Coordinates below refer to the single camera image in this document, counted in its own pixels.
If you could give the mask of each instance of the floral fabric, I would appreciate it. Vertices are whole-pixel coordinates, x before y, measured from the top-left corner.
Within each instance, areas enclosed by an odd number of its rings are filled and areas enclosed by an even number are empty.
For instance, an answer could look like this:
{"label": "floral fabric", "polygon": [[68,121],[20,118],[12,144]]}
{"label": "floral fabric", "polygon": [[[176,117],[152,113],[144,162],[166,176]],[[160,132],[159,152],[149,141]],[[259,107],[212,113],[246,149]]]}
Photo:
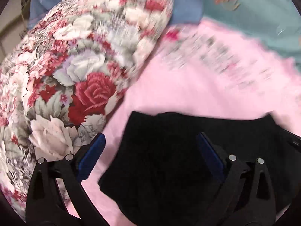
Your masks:
{"label": "floral fabric", "polygon": [[62,159],[102,131],[172,7],[173,0],[63,0],[2,62],[0,187],[21,217],[36,160]]}

